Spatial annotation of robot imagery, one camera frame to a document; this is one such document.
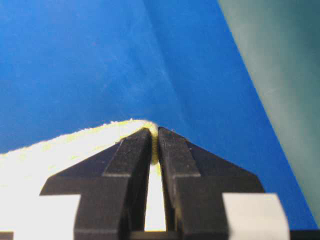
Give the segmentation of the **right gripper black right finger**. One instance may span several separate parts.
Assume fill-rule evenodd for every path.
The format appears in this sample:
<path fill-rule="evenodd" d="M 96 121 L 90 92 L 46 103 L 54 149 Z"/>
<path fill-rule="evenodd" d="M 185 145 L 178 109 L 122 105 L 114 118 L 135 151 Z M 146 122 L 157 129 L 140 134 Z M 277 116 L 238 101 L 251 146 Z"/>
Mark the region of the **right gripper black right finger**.
<path fill-rule="evenodd" d="M 184 240 L 226 240 L 223 193 L 264 193 L 259 178 L 164 127 L 158 145 L 174 226 Z"/>

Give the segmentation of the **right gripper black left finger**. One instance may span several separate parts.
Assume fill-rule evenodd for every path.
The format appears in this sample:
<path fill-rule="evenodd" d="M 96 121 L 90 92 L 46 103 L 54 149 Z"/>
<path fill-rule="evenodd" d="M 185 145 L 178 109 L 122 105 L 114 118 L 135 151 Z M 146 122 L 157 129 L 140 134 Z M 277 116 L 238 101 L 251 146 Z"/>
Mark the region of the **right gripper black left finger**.
<path fill-rule="evenodd" d="M 80 195 L 75 240 L 125 240 L 144 229 L 151 150 L 143 128 L 49 177 L 40 194 Z"/>

